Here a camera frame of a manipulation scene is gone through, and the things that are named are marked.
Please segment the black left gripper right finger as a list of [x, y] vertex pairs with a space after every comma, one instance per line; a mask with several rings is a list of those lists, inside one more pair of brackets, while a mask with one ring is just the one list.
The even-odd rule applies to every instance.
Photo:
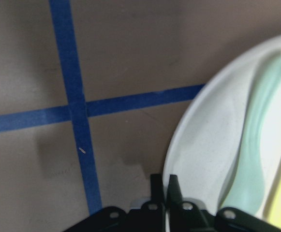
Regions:
[[209, 224], [198, 206], [183, 200], [178, 177], [171, 174], [167, 188], [171, 232], [208, 232]]

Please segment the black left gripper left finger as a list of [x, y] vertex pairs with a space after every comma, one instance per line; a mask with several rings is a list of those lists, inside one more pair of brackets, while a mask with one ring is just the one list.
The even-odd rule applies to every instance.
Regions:
[[150, 200], [141, 206], [142, 232], [165, 231], [165, 201], [161, 174], [150, 175]]

